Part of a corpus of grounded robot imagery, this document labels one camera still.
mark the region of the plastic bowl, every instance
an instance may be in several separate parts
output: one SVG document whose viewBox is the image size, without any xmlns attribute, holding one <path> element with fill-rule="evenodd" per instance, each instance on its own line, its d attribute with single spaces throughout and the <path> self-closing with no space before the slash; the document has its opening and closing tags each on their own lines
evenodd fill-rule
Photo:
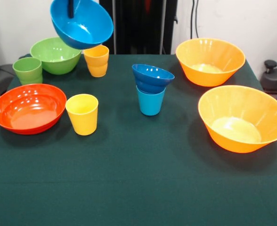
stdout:
<svg viewBox="0 0 277 226">
<path fill-rule="evenodd" d="M 231 152 L 253 152 L 277 140 L 277 100 L 245 86 L 205 92 L 198 111 L 212 139 Z"/>
<path fill-rule="evenodd" d="M 176 49 L 186 77 L 193 83 L 213 87 L 225 83 L 245 63 L 237 46 L 218 39 L 191 39 Z"/>
<path fill-rule="evenodd" d="M 81 50 L 69 47 L 59 37 L 35 43 L 30 53 L 42 61 L 44 70 L 56 75 L 69 73 L 76 67 L 81 56 Z"/>
<path fill-rule="evenodd" d="M 138 89 L 150 94 L 163 92 L 175 78 L 172 73 L 150 65 L 135 64 L 132 71 Z"/>
<path fill-rule="evenodd" d="M 0 126 L 23 135 L 44 132 L 59 120 L 65 103 L 64 92 L 55 86 L 19 86 L 0 97 Z"/>
<path fill-rule="evenodd" d="M 67 14 L 68 0 L 54 0 L 50 7 L 59 37 L 70 47 L 87 49 L 110 38 L 114 25 L 106 10 L 93 0 L 74 0 L 74 17 Z"/>
</svg>

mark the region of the black handle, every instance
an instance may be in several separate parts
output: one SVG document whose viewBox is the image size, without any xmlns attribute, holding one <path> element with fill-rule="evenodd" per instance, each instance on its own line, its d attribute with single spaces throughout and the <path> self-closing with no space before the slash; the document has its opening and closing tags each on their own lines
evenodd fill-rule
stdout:
<svg viewBox="0 0 277 226">
<path fill-rule="evenodd" d="M 264 65 L 266 67 L 266 73 L 270 73 L 275 67 L 277 67 L 277 62 L 274 60 L 266 60 L 264 61 Z"/>
<path fill-rule="evenodd" d="M 68 0 L 67 13 L 69 18 L 73 18 L 73 0 Z"/>
</svg>

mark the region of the table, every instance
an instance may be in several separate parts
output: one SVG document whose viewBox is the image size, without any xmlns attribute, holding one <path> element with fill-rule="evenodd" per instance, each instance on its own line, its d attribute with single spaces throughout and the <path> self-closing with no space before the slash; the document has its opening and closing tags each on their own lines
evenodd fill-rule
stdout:
<svg viewBox="0 0 277 226">
<path fill-rule="evenodd" d="M 157 116 L 139 111 L 134 63 L 175 75 Z M 217 146 L 197 111 L 209 88 L 175 55 L 110 56 L 103 78 L 81 56 L 71 73 L 43 76 L 68 98 L 95 95 L 98 128 L 76 135 L 66 112 L 34 136 L 0 128 L 0 226 L 277 225 L 277 142 L 249 154 Z M 225 84 L 261 88 L 248 63 Z"/>
</svg>

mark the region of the bowl rim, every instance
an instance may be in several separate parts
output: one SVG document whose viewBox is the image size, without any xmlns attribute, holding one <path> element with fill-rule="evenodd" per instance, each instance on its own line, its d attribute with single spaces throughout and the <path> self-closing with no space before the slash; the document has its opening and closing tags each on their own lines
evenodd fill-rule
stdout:
<svg viewBox="0 0 277 226">
<path fill-rule="evenodd" d="M 60 60 L 60 61 L 55 61 L 55 62 L 53 62 L 53 61 L 41 60 L 41 59 L 38 58 L 37 56 L 34 56 L 33 53 L 32 53 L 33 47 L 34 47 L 35 45 L 39 44 L 40 42 L 43 42 L 43 41 L 46 41 L 46 40 L 49 40 L 49 39 L 59 39 L 59 40 L 61 40 L 64 44 L 66 44 L 59 36 L 57 36 L 57 37 L 45 38 L 45 39 L 42 39 L 42 40 L 40 40 L 40 41 L 35 42 L 35 43 L 32 45 L 32 47 L 31 47 L 31 49 L 30 49 L 30 55 L 31 55 L 33 58 L 36 58 L 36 59 L 38 59 L 38 60 L 40 60 L 40 61 L 42 61 L 42 62 L 45 62 L 45 63 L 61 63 L 61 62 L 66 62 L 66 61 L 68 61 L 68 60 L 74 59 L 74 58 L 76 58 L 78 55 L 80 55 L 80 54 L 82 53 L 82 50 L 81 50 L 81 49 L 72 48 L 72 47 L 70 47 L 70 46 L 67 45 L 69 48 L 75 49 L 75 50 L 77 50 L 77 51 L 79 51 L 79 52 L 78 52 L 75 56 L 72 56 L 72 57 L 70 57 L 70 58 L 68 58 L 68 59 L 64 59 L 64 60 Z"/>
<path fill-rule="evenodd" d="M 213 91 L 216 90 L 216 89 L 224 89 L 225 87 L 226 87 L 226 88 L 239 87 L 239 88 L 241 88 L 241 89 L 249 89 L 249 90 L 252 90 L 252 91 L 254 91 L 254 92 L 258 92 L 258 93 L 260 93 L 261 95 L 264 95 L 264 96 L 266 96 L 267 98 L 270 98 L 271 100 L 273 100 L 274 102 L 277 103 L 277 100 L 274 99 L 272 96 L 268 95 L 267 93 L 265 93 L 265 92 L 263 92 L 263 91 L 261 91 L 261 90 L 259 90 L 259 89 L 255 89 L 255 88 L 252 88 L 252 87 L 240 86 L 240 85 L 224 85 L 224 86 L 214 87 L 214 88 L 212 88 L 212 89 L 206 91 L 206 92 L 199 98 L 199 101 L 198 101 L 198 113 L 199 113 L 199 116 L 201 117 L 202 121 L 204 122 L 204 124 L 205 124 L 207 127 L 209 127 L 211 130 L 213 130 L 215 133 L 218 133 L 218 132 L 217 132 L 216 130 L 214 130 L 214 129 L 212 128 L 212 126 L 209 125 L 209 124 L 204 120 L 204 117 L 203 117 L 202 114 L 201 114 L 200 105 L 201 105 L 202 99 L 205 98 L 206 94 L 208 94 L 208 93 L 210 93 L 210 92 L 213 92 Z M 241 143 L 241 144 L 248 144 L 248 145 L 266 145 L 266 144 L 270 144 L 270 143 L 272 143 L 272 142 L 277 141 L 277 138 L 275 138 L 275 139 L 272 139 L 272 140 L 269 140 L 269 141 L 266 141 L 266 142 L 253 142 L 253 143 L 251 143 L 251 142 L 242 142 L 242 141 L 237 141 L 237 140 L 230 139 L 230 138 L 228 138 L 228 137 L 226 137 L 226 136 L 224 136 L 224 135 L 222 135 L 222 134 L 220 134 L 220 133 L 218 133 L 218 134 L 219 134 L 220 136 L 226 138 L 226 139 L 229 139 L 229 140 L 232 140 L 232 141 Z"/>
<path fill-rule="evenodd" d="M 245 62 L 246 62 L 245 53 L 244 53 L 238 46 L 236 46 L 235 44 L 233 44 L 233 43 L 231 43 L 231 42 L 229 42 L 229 41 L 225 41 L 225 40 L 222 40 L 222 39 L 215 39 L 215 38 L 197 38 L 197 39 L 189 39 L 189 40 L 183 41 L 182 43 L 180 43 L 180 44 L 177 46 L 177 48 L 176 48 L 176 50 L 175 50 L 175 55 L 176 55 L 177 59 L 178 59 L 183 65 L 189 67 L 190 69 L 192 69 L 192 70 L 194 70 L 194 71 L 197 71 L 197 72 L 200 72 L 200 73 L 205 73 L 205 72 L 201 72 L 201 71 L 199 71 L 199 70 L 196 70 L 196 69 L 192 68 L 191 66 L 185 64 L 185 63 L 180 59 L 180 57 L 179 57 L 179 55 L 178 55 L 178 52 L 179 52 L 179 49 L 181 48 L 182 45 L 184 45 L 184 44 L 187 43 L 187 42 L 192 42 L 192 41 L 195 41 L 195 40 L 213 40 L 213 41 L 224 42 L 224 43 L 229 44 L 229 45 L 235 47 L 236 49 L 238 49 L 238 50 L 243 54 L 243 57 L 244 57 L 243 63 L 242 63 L 239 67 L 237 67 L 237 68 L 235 68 L 235 69 L 233 69 L 233 70 L 230 70 L 230 71 L 222 71 L 222 72 L 220 72 L 220 73 L 206 73 L 206 74 L 211 74 L 211 75 L 214 75 L 214 76 L 215 76 L 215 75 L 219 75 L 219 74 L 227 74 L 227 73 L 236 72 L 236 71 L 238 71 L 241 67 L 243 67 L 243 65 L 244 65 Z"/>
<path fill-rule="evenodd" d="M 54 25 L 55 25 L 64 35 L 66 35 L 66 36 L 67 36 L 68 38 L 70 38 L 71 40 L 76 41 L 77 43 L 80 43 L 81 45 L 99 45 L 99 44 L 101 44 L 101 43 L 107 41 L 107 40 L 112 36 L 112 34 L 113 34 L 113 32 L 114 32 L 114 24 L 113 24 L 113 21 L 111 20 L 111 21 L 112 21 L 112 22 L 111 22 L 111 28 L 110 28 L 111 32 L 109 33 L 108 37 L 107 37 L 105 40 L 102 40 L 102 41 L 95 41 L 95 42 L 82 42 L 82 41 L 80 41 L 80 40 L 74 39 L 72 36 L 70 36 L 70 35 L 68 35 L 67 33 L 65 33 L 65 32 L 58 26 L 58 24 L 56 23 L 56 21 L 55 21 L 54 18 L 53 18 L 53 14 L 52 14 L 52 11 L 53 11 L 53 10 L 52 10 L 52 9 L 53 9 L 53 6 L 54 6 L 54 4 L 55 4 L 56 1 L 57 1 L 57 0 L 53 0 L 52 4 L 50 5 L 50 17 L 51 17 L 52 22 L 54 23 Z M 92 4 L 95 4 L 95 5 L 98 5 L 98 7 L 101 7 L 101 10 L 102 10 L 109 18 L 111 18 L 110 15 L 109 15 L 109 13 L 108 13 L 100 4 L 96 3 L 96 2 L 93 1 L 93 0 L 90 0 L 90 1 L 92 2 Z"/>
<path fill-rule="evenodd" d="M 44 123 L 43 125 L 38 126 L 38 127 L 28 128 L 28 129 L 15 129 L 15 128 L 13 128 L 13 127 L 8 127 L 8 126 L 5 126 L 5 125 L 3 125 L 2 123 L 0 123 L 0 126 L 1 126 L 1 127 L 5 128 L 5 129 L 7 129 L 7 130 L 14 130 L 14 131 L 28 131 L 28 130 L 32 130 L 32 129 L 38 129 L 38 128 L 42 128 L 42 127 L 48 125 L 48 124 L 51 123 L 52 121 L 55 121 L 58 117 L 60 117 L 60 116 L 63 114 L 63 112 L 64 112 L 64 110 L 65 110 L 66 95 L 65 95 L 65 93 L 63 92 L 63 90 L 61 90 L 60 88 L 58 88 L 58 87 L 56 87 L 56 86 L 53 86 L 53 85 L 49 85 L 49 84 L 44 84 L 44 83 L 33 83 L 33 84 L 27 84 L 27 85 L 23 85 L 23 86 L 17 86 L 17 87 L 15 87 L 15 88 L 13 88 L 13 89 L 8 90 L 8 91 L 5 92 L 4 94 L 2 94 L 2 95 L 0 96 L 0 101 L 3 99 L 3 97 L 5 97 L 6 95 L 8 95 L 8 94 L 9 94 L 11 91 L 13 91 L 13 90 L 20 89 L 20 88 L 22 88 L 22 87 L 35 86 L 35 85 L 36 85 L 36 86 L 38 85 L 38 86 L 44 86 L 44 87 L 52 87 L 52 88 L 55 88 L 55 89 L 57 89 L 59 92 L 61 92 L 61 93 L 63 94 L 63 96 L 65 97 L 65 102 L 62 104 L 62 105 L 63 105 L 63 106 L 62 106 L 62 110 L 60 111 L 60 113 L 57 114 L 56 118 L 54 118 L 53 120 L 51 120 L 51 121 L 49 121 L 49 122 L 47 122 L 47 123 Z"/>
<path fill-rule="evenodd" d="M 145 74 L 145 73 L 142 73 L 142 72 L 139 72 L 137 69 L 135 69 L 134 68 L 134 66 L 136 66 L 136 65 L 143 65 L 143 66 L 148 66 L 148 67 L 152 67 L 152 68 L 157 68 L 157 69 L 159 69 L 160 71 L 164 71 L 164 72 L 166 72 L 166 73 L 169 73 L 170 75 L 172 75 L 173 77 L 172 78 L 157 78 L 157 77 L 153 77 L 153 76 L 150 76 L 150 75 L 147 75 L 147 74 Z M 137 72 L 139 72 L 140 74 L 143 74 L 143 75 L 145 75 L 145 76 L 147 76 L 147 77 L 151 77 L 151 78 L 154 78 L 154 79 L 156 79 L 156 80 L 173 80 L 173 79 L 175 79 L 175 75 L 174 74 L 172 74 L 171 72 L 169 72 L 169 71 L 167 71 L 167 70 L 165 70 L 165 69 L 163 69 L 163 68 L 160 68 L 160 67 L 156 67 L 156 66 L 153 66 L 153 65 L 147 65 L 147 64 L 133 64 L 132 65 L 132 69 L 133 70 L 135 70 L 135 71 L 137 71 Z"/>
</svg>

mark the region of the green cup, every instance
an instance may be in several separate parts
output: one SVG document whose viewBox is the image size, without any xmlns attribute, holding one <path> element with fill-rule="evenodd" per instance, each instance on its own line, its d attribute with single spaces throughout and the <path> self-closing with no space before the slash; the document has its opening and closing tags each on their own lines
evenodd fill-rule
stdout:
<svg viewBox="0 0 277 226">
<path fill-rule="evenodd" d="M 42 83 L 42 63 L 39 59 L 21 58 L 13 64 L 13 69 L 22 85 Z"/>
</svg>

